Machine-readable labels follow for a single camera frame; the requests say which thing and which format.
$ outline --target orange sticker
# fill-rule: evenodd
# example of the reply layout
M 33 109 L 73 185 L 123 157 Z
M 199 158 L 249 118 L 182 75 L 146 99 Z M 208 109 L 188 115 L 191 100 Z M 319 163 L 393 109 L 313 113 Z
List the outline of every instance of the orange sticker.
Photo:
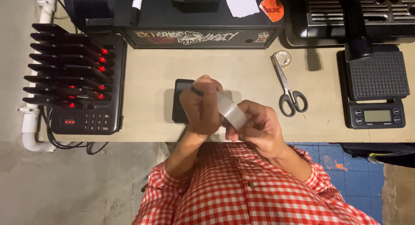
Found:
M 273 22 L 282 19 L 284 16 L 284 6 L 278 0 L 263 0 L 259 7 Z

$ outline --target scissor handle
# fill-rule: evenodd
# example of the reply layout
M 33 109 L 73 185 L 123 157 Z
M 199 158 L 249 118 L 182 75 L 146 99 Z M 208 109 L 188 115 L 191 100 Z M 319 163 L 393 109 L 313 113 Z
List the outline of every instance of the scissor handle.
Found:
M 294 100 L 295 100 L 294 107 L 297 110 L 297 112 L 303 113 L 303 112 L 307 111 L 308 101 L 307 101 L 307 98 L 303 95 L 303 93 L 295 90 L 295 91 L 293 91 L 293 97 L 294 97 Z M 300 107 L 298 106 L 298 98 L 300 98 L 304 103 L 304 108 L 303 109 L 300 109 Z
M 291 109 L 290 114 L 288 114 L 284 111 L 284 102 L 287 102 L 288 106 L 290 107 L 290 109 Z M 291 102 L 290 96 L 288 96 L 287 94 L 283 94 L 280 97 L 280 109 L 281 109 L 281 112 L 286 117 L 293 117 L 295 115 L 296 108 L 294 107 L 293 103 Z

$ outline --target person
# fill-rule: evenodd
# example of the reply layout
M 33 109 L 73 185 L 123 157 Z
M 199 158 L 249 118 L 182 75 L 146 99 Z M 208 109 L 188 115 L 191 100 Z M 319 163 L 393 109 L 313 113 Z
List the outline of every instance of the person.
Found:
M 187 129 L 165 162 L 153 168 L 136 224 L 368 224 L 348 205 L 307 152 L 285 144 L 271 107 L 244 100 L 248 122 L 226 128 L 231 143 L 205 143 L 221 126 L 219 82 L 204 75 L 180 102 Z M 236 143 L 238 139 L 246 142 Z

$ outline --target beige countertop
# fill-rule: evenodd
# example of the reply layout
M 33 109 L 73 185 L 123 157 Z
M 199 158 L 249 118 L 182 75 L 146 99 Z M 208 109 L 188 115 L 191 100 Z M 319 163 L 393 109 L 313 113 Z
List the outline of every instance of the beige countertop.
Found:
M 415 92 L 415 43 L 399 46 L 404 54 L 410 91 Z M 292 90 L 308 100 L 305 113 L 282 115 L 278 102 L 283 89 L 270 56 L 286 50 L 292 62 L 284 68 Z M 184 125 L 171 119 L 176 79 L 196 79 L 203 74 L 218 80 L 236 103 L 252 100 L 271 106 L 278 114 L 286 142 L 415 142 L 414 95 L 403 99 L 406 127 L 354 130 L 345 126 L 336 52 L 342 48 L 285 49 L 279 40 L 266 50 L 127 50 L 124 87 L 124 124 L 113 135 L 56 135 L 57 140 L 100 142 L 174 142 Z M 211 138 L 225 141 L 224 128 Z M 47 140 L 45 125 L 40 140 Z

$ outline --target scissors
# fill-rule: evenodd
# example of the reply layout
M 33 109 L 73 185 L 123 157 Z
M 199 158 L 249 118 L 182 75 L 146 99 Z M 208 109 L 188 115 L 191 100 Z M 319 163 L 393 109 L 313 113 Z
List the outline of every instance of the scissors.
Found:
M 303 113 L 303 112 L 307 111 L 307 109 L 308 109 L 307 98 L 301 92 L 296 91 L 296 90 L 292 91 L 290 89 L 290 86 L 288 85 L 287 78 L 285 77 L 283 69 L 281 68 L 280 63 L 278 62 L 277 53 L 274 53 L 272 55 L 271 59 L 272 59 L 272 64 L 274 65 L 275 72 L 278 75 L 278 79 L 280 80 L 281 85 L 283 86 L 283 89 L 284 89 L 284 94 L 280 98 L 281 112 L 286 117 L 293 117 L 295 115 L 295 111 L 297 111 L 299 113 Z M 300 107 L 298 106 L 298 98 L 300 98 L 304 103 L 304 108 L 303 109 L 300 109 Z M 291 113 L 286 113 L 284 111 L 284 102 L 287 102 L 288 106 L 291 109 Z

